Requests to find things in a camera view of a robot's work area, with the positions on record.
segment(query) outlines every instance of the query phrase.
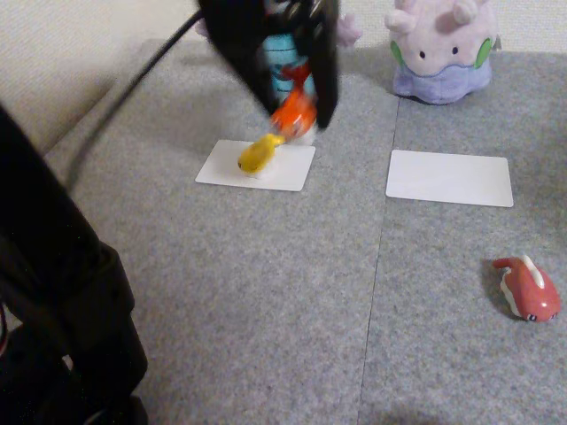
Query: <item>yellow toy fish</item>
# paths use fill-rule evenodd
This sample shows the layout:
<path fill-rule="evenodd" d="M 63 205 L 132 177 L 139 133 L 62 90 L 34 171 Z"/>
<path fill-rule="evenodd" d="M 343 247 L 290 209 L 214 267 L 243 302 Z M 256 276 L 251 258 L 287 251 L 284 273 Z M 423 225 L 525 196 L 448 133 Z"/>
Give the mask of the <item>yellow toy fish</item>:
<path fill-rule="evenodd" d="M 264 135 L 258 142 L 247 148 L 238 159 L 238 167 L 247 174 L 257 175 L 266 169 L 276 154 L 276 146 L 285 143 L 280 135 Z"/>

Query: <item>magikarp toy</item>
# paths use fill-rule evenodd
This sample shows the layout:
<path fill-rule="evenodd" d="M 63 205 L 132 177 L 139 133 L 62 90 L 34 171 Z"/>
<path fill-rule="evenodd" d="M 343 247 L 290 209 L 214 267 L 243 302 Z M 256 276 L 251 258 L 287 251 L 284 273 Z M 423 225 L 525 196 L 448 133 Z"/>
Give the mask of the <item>magikarp toy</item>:
<path fill-rule="evenodd" d="M 276 147 L 285 142 L 280 135 L 264 135 L 258 142 L 247 148 L 238 158 L 238 168 L 256 179 L 263 179 L 275 171 L 272 159 Z"/>
<path fill-rule="evenodd" d="M 524 255 L 497 259 L 496 268 L 507 268 L 501 290 L 512 313 L 527 321 L 549 321 L 561 310 L 561 300 L 549 276 Z"/>
<path fill-rule="evenodd" d="M 304 89 L 309 77 L 309 66 L 282 68 L 282 75 L 293 81 L 293 88 L 282 106 L 272 115 L 272 124 L 279 135 L 295 144 L 313 144 L 317 110 L 313 98 Z"/>

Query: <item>floor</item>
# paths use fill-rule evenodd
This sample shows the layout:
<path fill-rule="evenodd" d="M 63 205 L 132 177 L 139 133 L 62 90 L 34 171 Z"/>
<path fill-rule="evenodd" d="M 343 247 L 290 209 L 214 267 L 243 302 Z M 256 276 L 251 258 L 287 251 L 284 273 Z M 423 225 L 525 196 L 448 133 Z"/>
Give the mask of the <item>floor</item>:
<path fill-rule="evenodd" d="M 82 155 L 73 198 L 127 270 L 151 423 L 564 423 L 567 321 L 513 319 L 486 262 L 527 253 L 567 293 L 567 57 L 496 53 L 444 107 L 393 96 L 383 47 L 341 62 L 300 193 L 194 182 L 218 139 L 268 130 L 204 44 L 48 155 L 63 182 Z M 386 199 L 393 148 L 506 157 L 515 206 Z"/>

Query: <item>black cable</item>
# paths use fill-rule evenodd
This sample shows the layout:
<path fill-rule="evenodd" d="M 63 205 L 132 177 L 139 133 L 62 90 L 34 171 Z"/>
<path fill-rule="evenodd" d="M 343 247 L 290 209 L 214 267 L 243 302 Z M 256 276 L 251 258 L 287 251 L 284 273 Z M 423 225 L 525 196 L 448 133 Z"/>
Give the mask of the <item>black cable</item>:
<path fill-rule="evenodd" d="M 73 190 L 75 184 L 79 180 L 79 174 L 81 172 L 81 165 L 84 159 L 89 154 L 89 151 L 95 144 L 100 134 L 106 128 L 110 120 L 113 118 L 114 114 L 122 107 L 122 105 L 128 100 L 132 92 L 136 89 L 137 85 L 144 79 L 144 77 L 152 70 L 154 66 L 166 55 L 166 53 L 176 44 L 199 20 L 203 18 L 203 12 L 197 11 L 193 16 L 185 22 L 175 34 L 167 40 L 167 42 L 158 50 L 158 52 L 150 59 L 147 65 L 142 69 L 142 71 L 137 75 L 137 77 L 129 83 L 124 93 L 114 102 L 106 111 L 103 118 L 98 122 L 95 129 L 90 133 L 90 135 L 85 139 L 81 149 L 71 161 L 71 166 L 67 173 L 67 190 Z"/>

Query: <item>red toy fish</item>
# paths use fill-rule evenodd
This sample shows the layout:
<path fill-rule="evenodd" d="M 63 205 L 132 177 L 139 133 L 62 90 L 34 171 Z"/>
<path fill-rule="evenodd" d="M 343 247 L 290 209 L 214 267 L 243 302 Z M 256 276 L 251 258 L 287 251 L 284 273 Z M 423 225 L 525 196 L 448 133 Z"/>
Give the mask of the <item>red toy fish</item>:
<path fill-rule="evenodd" d="M 561 299 L 549 276 L 524 255 L 497 259 L 496 268 L 508 268 L 500 288 L 512 313 L 527 321 L 549 321 L 561 310 Z"/>

